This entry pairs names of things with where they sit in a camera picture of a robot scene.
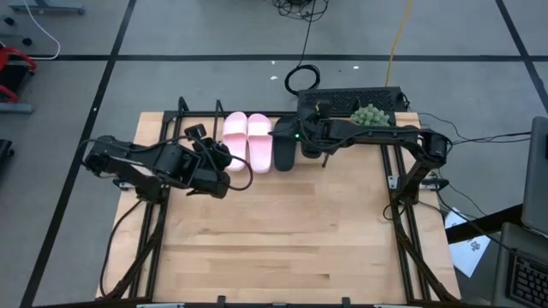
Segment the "black rubber slide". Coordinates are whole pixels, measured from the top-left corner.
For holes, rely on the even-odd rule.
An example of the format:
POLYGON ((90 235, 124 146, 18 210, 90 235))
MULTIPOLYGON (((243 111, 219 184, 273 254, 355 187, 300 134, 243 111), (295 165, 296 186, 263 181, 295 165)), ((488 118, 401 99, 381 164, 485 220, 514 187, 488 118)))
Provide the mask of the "black rubber slide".
POLYGON ((289 171, 295 164, 297 145, 296 118, 292 115, 280 117, 271 132, 273 162, 276 170, 289 171))
POLYGON ((322 156, 322 151, 317 149, 314 145, 302 141, 301 154, 309 159, 317 159, 322 156))

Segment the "pink rubber slide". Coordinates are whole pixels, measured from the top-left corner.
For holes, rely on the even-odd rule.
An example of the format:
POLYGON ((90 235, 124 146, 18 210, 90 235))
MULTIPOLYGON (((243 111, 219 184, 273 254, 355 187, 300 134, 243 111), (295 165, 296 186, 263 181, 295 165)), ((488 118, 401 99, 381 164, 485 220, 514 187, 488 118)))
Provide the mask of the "pink rubber slide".
POLYGON ((262 114, 252 114, 247 122, 249 162, 255 173, 266 173, 271 168, 271 120, 262 114))
MULTIPOLYGON (((247 116, 240 111, 229 114, 223 121, 222 142, 232 156, 247 158, 247 116)), ((227 167, 229 171, 240 171, 245 163, 233 158, 227 167)))

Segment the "black flat bar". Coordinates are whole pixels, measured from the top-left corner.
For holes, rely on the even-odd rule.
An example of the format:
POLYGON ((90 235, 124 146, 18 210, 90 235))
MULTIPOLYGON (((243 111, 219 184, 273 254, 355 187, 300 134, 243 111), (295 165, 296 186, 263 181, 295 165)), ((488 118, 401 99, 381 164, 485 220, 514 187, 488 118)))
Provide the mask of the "black flat bar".
POLYGON ((466 220, 445 230, 447 240, 450 244, 454 244, 477 236, 496 233, 502 230, 506 222, 522 227, 522 210, 523 204, 518 204, 472 221, 466 220))

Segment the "white paper sheet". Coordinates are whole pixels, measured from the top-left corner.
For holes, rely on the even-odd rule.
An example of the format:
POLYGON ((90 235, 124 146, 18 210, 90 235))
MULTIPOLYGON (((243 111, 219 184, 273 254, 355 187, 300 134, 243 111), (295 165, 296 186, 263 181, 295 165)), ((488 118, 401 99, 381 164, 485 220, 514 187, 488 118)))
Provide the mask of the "white paper sheet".
MULTIPOLYGON (((444 226, 445 229, 448 230, 451 227, 463 224, 465 221, 466 217, 456 208, 452 208, 445 217, 444 226)), ((490 242, 490 238, 481 235, 470 240, 450 244, 450 254, 454 266, 466 277, 470 278, 490 242)))

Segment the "grey metal floor foot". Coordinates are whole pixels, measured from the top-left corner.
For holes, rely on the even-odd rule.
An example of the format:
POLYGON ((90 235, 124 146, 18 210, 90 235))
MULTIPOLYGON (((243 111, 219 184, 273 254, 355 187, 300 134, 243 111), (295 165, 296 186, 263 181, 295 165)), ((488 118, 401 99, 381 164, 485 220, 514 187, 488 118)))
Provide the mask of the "grey metal floor foot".
POLYGON ((0 113, 32 114, 34 108, 31 104, 0 102, 0 113))

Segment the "black floor object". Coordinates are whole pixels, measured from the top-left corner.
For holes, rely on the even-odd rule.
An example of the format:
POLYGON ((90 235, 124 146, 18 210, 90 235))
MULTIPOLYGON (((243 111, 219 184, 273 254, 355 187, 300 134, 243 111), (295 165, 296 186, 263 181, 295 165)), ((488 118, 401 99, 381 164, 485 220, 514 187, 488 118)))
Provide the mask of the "black floor object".
POLYGON ((15 154, 12 148, 13 142, 8 139, 0 139, 0 167, 2 167, 10 157, 15 154))

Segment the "grey metal floor bar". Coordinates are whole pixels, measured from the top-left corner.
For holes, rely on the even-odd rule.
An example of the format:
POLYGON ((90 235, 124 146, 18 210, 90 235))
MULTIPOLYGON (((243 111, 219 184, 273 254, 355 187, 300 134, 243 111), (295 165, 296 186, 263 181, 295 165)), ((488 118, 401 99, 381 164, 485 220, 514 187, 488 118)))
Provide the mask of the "grey metal floor bar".
POLYGON ((81 0, 9 0, 14 12, 71 12, 84 15, 86 9, 81 0))

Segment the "grey monitor back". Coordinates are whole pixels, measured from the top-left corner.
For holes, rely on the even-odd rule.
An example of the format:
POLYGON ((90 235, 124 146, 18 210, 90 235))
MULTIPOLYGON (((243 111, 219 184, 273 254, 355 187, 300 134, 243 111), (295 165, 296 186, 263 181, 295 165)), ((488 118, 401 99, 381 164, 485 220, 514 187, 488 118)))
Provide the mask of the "grey monitor back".
POLYGON ((548 237, 548 118, 532 121, 521 221, 548 237))

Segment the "grey laptop black keyboard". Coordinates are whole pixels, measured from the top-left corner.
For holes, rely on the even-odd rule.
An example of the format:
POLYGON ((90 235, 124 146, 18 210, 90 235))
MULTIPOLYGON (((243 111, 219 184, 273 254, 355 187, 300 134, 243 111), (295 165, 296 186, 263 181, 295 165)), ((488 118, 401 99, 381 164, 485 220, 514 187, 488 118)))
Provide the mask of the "grey laptop black keyboard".
POLYGON ((500 242, 491 304, 548 308, 548 239, 507 222, 500 242))

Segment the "black aluminium rig frame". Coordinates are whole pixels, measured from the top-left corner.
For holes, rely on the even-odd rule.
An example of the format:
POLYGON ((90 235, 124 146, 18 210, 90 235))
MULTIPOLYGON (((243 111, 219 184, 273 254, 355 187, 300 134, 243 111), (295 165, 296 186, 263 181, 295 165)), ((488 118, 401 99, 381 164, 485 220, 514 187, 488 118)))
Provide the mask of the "black aluminium rig frame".
MULTIPOLYGON (((294 113, 282 112, 277 114, 277 119, 282 116, 321 116, 329 119, 338 119, 350 121, 343 115, 330 117, 328 104, 319 101, 312 105, 298 107, 294 113)), ((220 124, 223 124, 227 113, 223 110, 220 103, 216 104, 213 111, 190 111, 184 101, 179 103, 178 110, 166 111, 162 115, 162 125, 160 128, 159 141, 181 137, 185 135, 183 122, 186 118, 201 118, 211 123, 213 133, 218 133, 220 124)), ((216 142, 224 145, 216 136, 211 136, 216 142)), ((388 188, 388 175, 405 175, 414 165, 413 156, 404 148, 393 145, 378 145, 381 151, 382 164, 386 177, 386 186, 388 188)), ((328 159, 333 156, 322 152, 322 158, 328 159)), ((169 187, 165 193, 165 199, 162 203, 152 204, 136 198, 142 204, 145 204, 143 214, 143 223, 141 225, 140 239, 137 247, 135 260, 131 263, 128 271, 116 283, 111 291, 107 292, 101 289, 97 301, 102 305, 130 305, 130 304, 151 304, 154 298, 156 280, 158 276, 161 251, 164 244, 165 228, 170 218, 169 210, 173 207, 177 188, 169 187)), ((437 297, 437 304, 447 303, 449 305, 458 304, 457 297, 452 295, 443 283, 435 276, 423 258, 421 245, 417 238, 418 231, 416 221, 413 219, 414 204, 404 204, 395 199, 395 192, 388 188, 387 198, 389 200, 388 208, 392 212, 390 219, 396 236, 396 247, 398 252, 398 263, 401 267, 402 285, 405 298, 408 304, 416 302, 414 297, 409 274, 408 263, 415 263, 418 277, 420 279, 421 292, 423 294, 420 303, 432 305, 433 296, 437 297)))

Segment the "red metal frame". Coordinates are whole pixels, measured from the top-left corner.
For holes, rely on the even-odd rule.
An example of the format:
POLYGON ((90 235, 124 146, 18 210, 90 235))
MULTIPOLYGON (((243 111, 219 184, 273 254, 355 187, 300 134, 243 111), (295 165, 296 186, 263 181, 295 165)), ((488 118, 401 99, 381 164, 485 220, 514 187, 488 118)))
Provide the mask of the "red metal frame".
POLYGON ((29 55, 12 47, 0 46, 0 103, 17 103, 18 91, 36 70, 37 64, 29 55))

